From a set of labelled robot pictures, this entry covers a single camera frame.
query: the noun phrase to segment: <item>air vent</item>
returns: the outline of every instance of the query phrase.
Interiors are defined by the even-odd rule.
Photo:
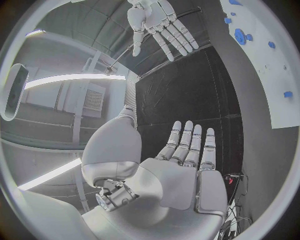
[[[83,107],[85,109],[101,111],[103,94],[101,92],[88,89],[85,96]]]

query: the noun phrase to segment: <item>blue part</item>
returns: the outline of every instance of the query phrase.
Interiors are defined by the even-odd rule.
[[[240,28],[235,29],[234,37],[240,45],[245,45],[247,42],[245,33]]]
[[[293,96],[293,93],[291,92],[291,91],[286,91],[285,93],[284,93],[284,97],[285,98],[291,98]]]
[[[240,4],[237,0],[229,0],[229,3],[232,5],[240,5],[243,6],[242,4]]]
[[[225,17],[224,21],[225,21],[226,24],[231,24],[232,23],[231,18],[228,18],[228,17]]]
[[[249,41],[253,41],[253,36],[251,34],[247,34],[246,39]]]
[[[275,43],[272,42],[272,41],[269,41],[269,42],[268,42],[268,45],[269,45],[269,47],[272,48],[272,49],[275,48]]]

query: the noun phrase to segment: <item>light strip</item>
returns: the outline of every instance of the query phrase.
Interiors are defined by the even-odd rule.
[[[32,32],[27,33],[27,34],[25,35],[25,37],[27,38],[27,37],[29,37],[29,36],[32,36],[32,35],[35,35],[35,34],[41,34],[41,33],[45,33],[45,31],[38,29],[38,30],[35,30],[35,31],[32,31]]]
[[[57,75],[40,78],[34,81],[27,82],[25,89],[30,89],[35,86],[49,84],[54,82],[66,81],[66,80],[79,80],[79,79],[115,79],[115,80],[125,80],[124,76],[119,75],[105,75],[97,73],[78,73],[78,74],[66,74],[66,75]]]
[[[37,185],[40,185],[50,179],[53,179],[55,177],[57,177],[58,175],[61,175],[63,173],[65,173],[66,171],[72,169],[72,168],[75,168],[76,166],[80,165],[82,163],[81,159],[80,158],[77,158],[63,166],[60,166],[59,168],[53,170],[53,171],[50,171],[48,173],[46,173],[45,175],[43,176],[39,176],[38,178],[32,180],[32,181],[29,181],[21,186],[19,186],[18,188],[20,190],[23,190],[23,191],[26,191],[28,189],[31,189],[33,187],[36,187]]]

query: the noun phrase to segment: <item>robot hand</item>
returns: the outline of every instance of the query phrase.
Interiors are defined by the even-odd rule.
[[[166,146],[159,152],[155,159],[178,163],[184,167],[198,167],[202,127],[187,121],[179,143],[181,122],[176,121],[173,125]],[[216,143],[215,131],[209,128],[203,149],[200,170],[214,170],[216,168]]]
[[[183,56],[198,49],[198,44],[177,19],[176,13],[167,0],[128,0],[133,5],[127,12],[128,22],[133,29],[133,53],[135,57],[141,52],[141,45],[146,29],[167,58],[172,62],[174,57],[162,38],[164,36]]]

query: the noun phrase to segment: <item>fluorescent light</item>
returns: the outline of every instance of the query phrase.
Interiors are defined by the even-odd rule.
[[[55,177],[57,177],[58,175],[61,175],[63,173],[65,173],[66,171],[72,169],[72,168],[75,168],[76,166],[80,165],[82,163],[81,159],[80,158],[77,158],[63,166],[60,166],[59,168],[53,170],[53,171],[50,171],[48,173],[46,173],[45,175],[43,176],[39,176],[38,178],[32,180],[32,181],[29,181],[21,186],[19,186],[18,188],[20,190],[23,190],[23,191],[26,191],[28,189],[31,189],[33,187],[36,187],[37,185],[40,185],[50,179],[53,179]]]
[[[124,76],[119,75],[110,75],[107,76],[105,74],[96,74],[96,73],[78,73],[78,74],[66,74],[66,75],[58,75],[58,76],[49,76],[40,78],[34,81],[30,81],[26,83],[25,89],[29,89],[35,86],[49,84],[59,81],[66,80],[79,80],[79,79],[115,79],[115,80],[125,80]]]
[[[35,35],[35,34],[41,34],[41,33],[45,33],[45,31],[38,29],[38,30],[32,31],[32,32],[30,32],[30,33],[27,33],[27,34],[25,35],[25,37],[27,38],[27,37],[29,37],[29,36],[32,36],[32,35]]]

